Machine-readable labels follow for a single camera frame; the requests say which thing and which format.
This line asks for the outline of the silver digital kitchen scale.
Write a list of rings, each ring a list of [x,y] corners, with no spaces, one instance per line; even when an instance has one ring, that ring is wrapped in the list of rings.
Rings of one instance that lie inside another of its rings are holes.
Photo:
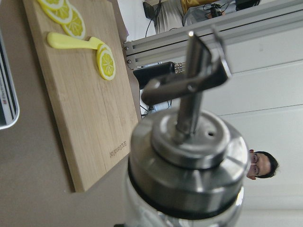
[[[0,34],[0,129],[13,126],[20,108],[2,33]]]

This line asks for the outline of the aluminium frame post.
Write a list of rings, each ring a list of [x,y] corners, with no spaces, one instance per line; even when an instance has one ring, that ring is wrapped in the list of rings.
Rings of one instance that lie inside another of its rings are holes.
[[[303,3],[300,0],[279,1],[259,5],[196,24],[173,29],[147,38],[124,43],[130,69],[167,61],[186,54],[188,33],[193,31],[209,49],[216,47],[216,32],[225,45],[269,35],[303,24]]]

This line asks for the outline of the lemon slice far end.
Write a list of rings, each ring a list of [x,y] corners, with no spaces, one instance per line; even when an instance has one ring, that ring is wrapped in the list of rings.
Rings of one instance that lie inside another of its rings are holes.
[[[64,0],[37,0],[43,7],[50,10],[57,10],[64,4]]]

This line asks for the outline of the yellow plastic knife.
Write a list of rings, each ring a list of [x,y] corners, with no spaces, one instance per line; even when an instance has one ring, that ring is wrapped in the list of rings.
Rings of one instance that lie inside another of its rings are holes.
[[[81,40],[68,35],[49,32],[46,36],[48,44],[55,49],[93,49],[97,50],[101,44],[104,44],[98,38],[91,37],[88,41]]]

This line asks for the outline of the bamboo cutting board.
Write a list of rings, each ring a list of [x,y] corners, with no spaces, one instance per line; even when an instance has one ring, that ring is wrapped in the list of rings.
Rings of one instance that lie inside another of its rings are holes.
[[[73,0],[86,26],[112,50],[116,76],[101,78],[96,51],[58,50],[49,32],[63,33],[36,0],[24,1],[45,84],[75,191],[87,191],[130,151],[138,122],[113,5],[108,0]]]

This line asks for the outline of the glass sauce bottle steel spout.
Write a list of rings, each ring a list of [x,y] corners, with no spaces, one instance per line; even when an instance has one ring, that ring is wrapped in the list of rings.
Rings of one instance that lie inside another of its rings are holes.
[[[242,135],[201,109],[202,92],[231,78],[224,44],[218,58],[188,34],[185,72],[151,79],[142,101],[179,98],[179,108],[144,117],[135,127],[124,181],[126,227],[233,227],[239,218],[250,155]]]

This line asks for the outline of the person with glasses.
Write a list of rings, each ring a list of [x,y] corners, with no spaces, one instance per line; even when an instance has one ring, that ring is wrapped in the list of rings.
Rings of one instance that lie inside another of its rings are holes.
[[[276,175],[278,161],[266,151],[249,150],[251,164],[246,177],[251,180],[266,179]]]

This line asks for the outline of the lemon slice near knife blade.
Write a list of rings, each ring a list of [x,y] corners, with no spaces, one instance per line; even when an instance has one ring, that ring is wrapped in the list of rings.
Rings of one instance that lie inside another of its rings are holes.
[[[116,64],[111,49],[106,44],[98,46],[96,62],[101,77],[111,81],[116,75]]]

